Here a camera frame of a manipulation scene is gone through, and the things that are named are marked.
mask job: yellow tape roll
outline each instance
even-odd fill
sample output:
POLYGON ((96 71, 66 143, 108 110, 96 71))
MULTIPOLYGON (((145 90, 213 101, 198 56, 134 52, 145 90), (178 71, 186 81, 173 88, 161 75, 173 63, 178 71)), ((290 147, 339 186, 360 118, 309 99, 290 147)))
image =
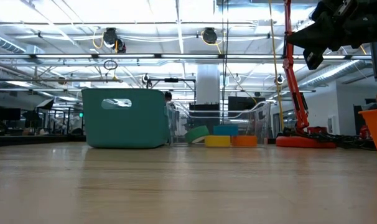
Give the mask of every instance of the yellow tape roll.
POLYGON ((205 136, 206 147, 230 147, 230 136, 205 136))

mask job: ceiling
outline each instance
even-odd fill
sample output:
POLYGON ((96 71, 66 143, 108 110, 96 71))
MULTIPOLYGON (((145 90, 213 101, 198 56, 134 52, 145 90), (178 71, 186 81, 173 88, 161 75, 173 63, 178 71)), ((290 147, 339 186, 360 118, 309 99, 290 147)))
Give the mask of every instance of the ceiling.
MULTIPOLYGON (((107 27, 117 28, 119 37, 126 44, 128 54, 219 54, 215 45, 205 44, 200 37, 201 31, 206 27, 215 28, 218 40, 222 39, 223 32, 228 32, 228 38, 225 38, 224 44, 220 44, 220 50, 225 54, 272 55, 273 53, 269 6, 268 1, 264 0, 231 0, 228 11, 226 4, 224 7, 221 6, 221 0, 32 0, 30 3, 27 2, 28 0, 0 0, 0 35, 16 45, 36 46, 45 54, 112 54, 112 50, 104 45, 99 49, 93 45, 93 41, 96 45, 101 44, 101 34, 107 27)), ((308 18, 317 1, 294 2, 291 21, 292 28, 298 30, 311 24, 308 18)), ((276 54, 280 55, 284 36, 282 0, 273 1, 272 18, 276 54)), ((364 47, 370 54, 368 46, 364 45, 364 47)), ((363 54, 363 51, 349 47, 344 50, 345 52, 325 54, 363 54)), ((0 54, 9 53, 0 48, 0 54)), ((301 55, 302 49, 295 48, 294 53, 301 55)), ((99 79, 107 72, 101 66, 102 61, 93 63, 88 60, 69 60, 68 62, 74 63, 74 66, 66 66, 59 60, 45 60, 45 62, 33 65, 23 60, 0 60, 0 65, 13 67, 22 74, 17 77, 16 73, 1 70, 0 77, 22 78, 41 74, 40 78, 43 79, 58 77, 99 79)), ((120 65, 116 70, 116 76, 123 80, 123 83, 93 82, 91 87, 112 85, 138 88, 137 83, 140 83, 141 77, 146 73, 154 78, 194 79, 198 63, 204 62, 142 59, 137 63, 137 60, 126 59, 119 60, 118 63, 120 65)), ((330 60, 324 61, 320 69, 336 63, 330 60)), ((228 67, 234 75, 240 77, 239 82, 244 88, 275 88, 272 60, 230 61, 228 67)), ((294 71, 298 80, 316 72, 309 71, 303 59, 295 61, 294 71)), ((277 73, 284 75, 281 61, 277 63, 277 73)), ((234 79, 232 77, 230 79, 227 88, 239 88, 234 79)), ((48 83, 47 86, 74 88, 71 83, 67 86, 48 83)), ((159 83, 159 86, 166 89, 188 88, 184 83, 173 85, 159 83)), ((189 91, 176 94, 179 97, 192 97, 189 91)))

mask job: teal plastic bin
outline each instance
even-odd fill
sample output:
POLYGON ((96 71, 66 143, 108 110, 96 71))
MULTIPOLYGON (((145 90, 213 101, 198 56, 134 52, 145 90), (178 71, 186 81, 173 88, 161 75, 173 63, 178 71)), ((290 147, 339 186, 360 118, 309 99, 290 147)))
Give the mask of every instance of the teal plastic bin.
POLYGON ((154 148, 170 136, 164 94, 148 89, 82 90, 91 147, 154 148))

